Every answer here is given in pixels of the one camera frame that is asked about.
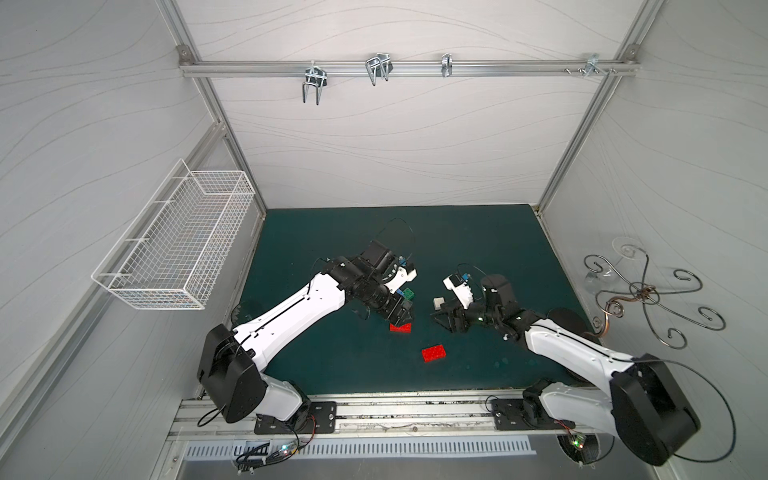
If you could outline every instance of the metal wall decoration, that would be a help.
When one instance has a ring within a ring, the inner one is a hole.
[[[726,327],[725,319],[723,316],[721,316],[718,312],[711,309],[708,306],[700,306],[698,308],[699,314],[704,318],[707,319],[707,321],[698,321],[695,319],[692,319],[688,316],[683,315],[682,313],[676,312],[669,307],[665,306],[661,299],[664,295],[674,295],[674,294],[682,294],[682,293],[693,293],[698,292],[703,288],[703,284],[701,282],[701,279],[693,272],[690,272],[689,270],[685,270],[682,268],[676,268],[672,274],[674,277],[678,280],[682,280],[684,282],[691,282],[695,281],[698,283],[693,288],[688,288],[685,290],[670,290],[667,292],[660,292],[658,291],[657,287],[655,285],[650,285],[646,282],[646,277],[648,273],[648,264],[650,263],[650,256],[648,253],[643,250],[642,248],[636,246],[636,245],[622,245],[621,246],[621,254],[626,258],[634,258],[637,253],[642,253],[645,256],[645,266],[643,268],[643,275],[639,282],[631,282],[627,280],[627,278],[617,270],[617,268],[608,260],[607,258],[603,257],[602,255],[595,255],[590,254],[584,257],[584,266],[587,267],[592,273],[603,273],[605,271],[605,268],[600,265],[596,260],[592,260],[592,264],[589,264],[589,259],[600,259],[602,262],[605,262],[605,264],[612,269],[618,276],[621,278],[626,284],[627,284],[627,290],[626,292],[617,291],[617,290],[600,290],[594,295],[594,301],[597,303],[600,310],[602,310],[604,314],[604,321],[595,322],[595,327],[601,326],[598,333],[595,333],[593,335],[597,337],[605,336],[605,334],[608,332],[609,327],[609,319],[612,316],[615,316],[617,318],[621,318],[624,315],[624,304],[623,303],[629,303],[629,302],[640,302],[643,306],[643,314],[645,315],[645,320],[648,323],[648,326],[650,327],[650,331],[656,336],[656,338],[662,342],[664,345],[676,349],[676,350],[682,350],[685,347],[688,346],[688,339],[686,336],[678,329],[671,327],[667,329],[667,339],[662,338],[656,329],[654,328],[653,323],[650,321],[650,315],[648,313],[648,307],[649,306],[658,306],[661,309],[666,310],[669,313],[673,313],[676,316],[679,316],[682,319],[688,320],[689,322],[701,326],[705,329],[714,330],[714,331],[721,331],[724,330]],[[607,299],[605,303],[601,302],[601,296],[605,298],[605,294],[611,294],[611,297]],[[712,323],[715,321],[715,317],[719,319],[719,325],[718,323]],[[676,333],[680,339],[682,340],[682,345],[674,345],[673,343],[668,342],[668,340],[673,339],[672,333]]]

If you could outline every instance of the wall panel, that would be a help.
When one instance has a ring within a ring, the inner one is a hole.
[[[634,355],[649,352],[699,369],[726,394],[737,416],[733,456],[714,465],[673,460],[681,478],[762,478],[768,433],[768,7],[747,0],[673,0],[641,49],[643,70],[621,81],[545,211],[553,244],[585,309],[582,258],[611,254],[615,237],[638,239],[653,258],[649,283],[680,287],[675,267],[704,289],[670,298],[696,316],[708,305],[728,322],[711,332],[654,312],[657,330],[676,327],[690,346],[675,351],[627,307],[606,340]],[[641,265],[620,268],[639,278]],[[717,395],[672,367],[703,423],[680,451],[711,458],[727,450],[730,422]]]

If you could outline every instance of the vent grille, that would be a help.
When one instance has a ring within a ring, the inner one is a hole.
[[[270,440],[189,442],[184,457],[196,460],[232,460],[247,449],[270,444]],[[417,439],[314,439],[294,458],[461,458],[507,455],[536,455],[527,435],[420,437]]]

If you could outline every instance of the red lego brick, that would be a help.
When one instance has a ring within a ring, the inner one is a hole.
[[[430,346],[428,349],[422,350],[422,356],[424,357],[424,363],[441,359],[445,356],[445,348],[442,345]]]
[[[394,326],[391,323],[389,324],[389,331],[390,332],[401,332],[401,333],[411,333],[411,324],[406,323],[403,326]]]

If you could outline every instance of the metal hook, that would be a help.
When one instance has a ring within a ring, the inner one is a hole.
[[[447,78],[453,74],[453,57],[446,53],[442,56],[442,77]]]
[[[648,283],[646,283],[646,276],[648,274],[648,265],[650,264],[650,256],[648,255],[648,253],[645,250],[643,250],[642,248],[637,247],[635,245],[624,245],[624,246],[622,246],[622,251],[624,251],[625,247],[627,248],[627,252],[626,253],[631,253],[629,258],[633,257],[634,253],[637,252],[637,251],[642,252],[642,254],[645,255],[645,265],[644,265],[644,268],[643,268],[643,276],[642,276],[642,278],[641,278],[641,280],[639,282],[630,282],[629,280],[627,280],[621,274],[621,272],[619,272],[616,269],[616,267],[607,258],[605,258],[605,257],[603,257],[601,255],[591,254],[591,255],[587,255],[586,257],[584,257],[584,266],[587,267],[587,269],[589,269],[591,272],[593,272],[593,273],[601,273],[601,272],[604,271],[604,267],[602,265],[600,265],[597,261],[593,261],[591,265],[588,263],[588,260],[590,258],[592,258],[592,257],[598,258],[598,259],[602,260],[603,262],[605,262],[614,272],[616,272],[616,274],[622,280],[627,282],[627,284],[629,285],[629,291],[628,292],[618,292],[618,291],[613,291],[613,290],[600,290],[599,292],[597,292],[594,295],[594,301],[598,305],[598,308],[600,308],[600,310],[602,310],[603,314],[605,315],[605,327],[603,328],[603,330],[599,334],[595,334],[595,336],[600,337],[600,336],[604,336],[605,335],[605,333],[607,332],[608,320],[609,320],[609,318],[611,316],[616,316],[618,318],[621,318],[624,315],[624,306],[620,302],[640,302],[640,303],[642,303],[643,304],[643,314],[645,315],[645,320],[646,320],[646,322],[648,324],[648,327],[650,328],[650,331],[654,334],[654,336],[660,342],[662,342],[664,345],[670,347],[671,349],[682,350],[682,349],[686,348],[688,346],[688,338],[686,338],[686,336],[680,330],[678,330],[678,329],[676,329],[674,327],[671,327],[671,328],[667,329],[667,339],[672,339],[673,338],[672,332],[675,332],[683,340],[683,345],[682,346],[675,346],[675,345],[672,345],[671,343],[669,343],[668,341],[666,341],[665,339],[663,339],[658,334],[658,332],[656,331],[656,329],[654,328],[653,324],[650,321],[650,315],[648,314],[647,306],[649,306],[649,305],[658,305],[662,309],[666,310],[669,313],[673,313],[674,315],[679,316],[682,319],[688,320],[691,323],[695,323],[696,325],[702,326],[703,328],[706,328],[706,329],[709,329],[709,330],[720,331],[720,330],[724,330],[725,329],[726,322],[725,322],[725,319],[723,318],[723,316],[720,315],[717,311],[711,309],[708,306],[700,306],[699,309],[698,309],[699,314],[701,316],[703,316],[704,318],[706,318],[707,320],[709,320],[709,321],[714,321],[715,320],[714,317],[716,316],[718,319],[720,319],[720,321],[722,323],[722,326],[718,326],[718,327],[709,326],[706,323],[702,323],[702,322],[696,321],[696,320],[694,320],[692,318],[689,318],[689,317],[687,317],[687,316],[685,316],[685,315],[683,315],[681,313],[678,313],[678,312],[668,308],[667,306],[665,306],[665,305],[663,305],[661,303],[661,296],[662,295],[671,295],[672,293],[692,293],[692,292],[698,292],[699,290],[701,290],[703,288],[703,283],[701,281],[701,278],[699,278],[695,273],[690,272],[689,270],[682,269],[682,268],[678,268],[678,269],[673,270],[673,275],[674,275],[674,277],[676,279],[683,280],[685,282],[690,282],[690,281],[696,280],[698,282],[698,285],[696,285],[694,288],[688,289],[688,290],[673,290],[673,291],[670,291],[670,292],[659,292],[659,291],[657,291],[656,286],[649,285]],[[600,295],[603,294],[603,293],[613,293],[614,294],[614,296],[611,297],[605,303],[605,308],[603,307],[602,302],[600,301]]]
[[[376,86],[376,76],[379,72],[384,77],[384,81],[389,81],[389,72],[392,71],[392,62],[389,54],[379,53],[375,57],[366,60],[366,71],[368,71],[368,78],[371,79],[374,87]]]
[[[682,349],[684,349],[685,347],[688,346],[688,339],[685,337],[685,335],[683,335],[683,333],[680,330],[678,330],[678,329],[676,329],[674,327],[670,327],[670,328],[667,329],[667,338],[668,339],[672,339],[672,332],[676,332],[678,335],[680,335],[680,338],[683,339],[683,345],[682,346],[674,346],[674,345],[671,345],[671,344],[665,342],[664,339],[662,339],[659,336],[659,334],[656,333],[656,329],[654,328],[653,323],[650,322],[650,317],[648,316],[648,310],[647,310],[647,307],[646,307],[645,303],[643,303],[643,313],[645,314],[645,321],[648,323],[648,328],[650,328],[650,332],[654,334],[654,336],[659,340],[659,342],[662,342],[664,345],[670,347],[671,349],[675,349],[675,350],[682,350]]]
[[[609,72],[598,67],[598,54],[596,53],[593,53],[592,55],[589,56],[589,58],[587,59],[587,64],[584,66],[584,68],[579,68],[579,71],[585,77],[588,77],[593,73],[598,73],[602,75],[609,74]]]
[[[323,93],[323,87],[328,85],[328,75],[318,67],[307,68],[305,81],[302,85],[302,101],[306,103],[306,96],[310,92],[310,87],[315,88],[315,105],[320,105],[320,94]]]

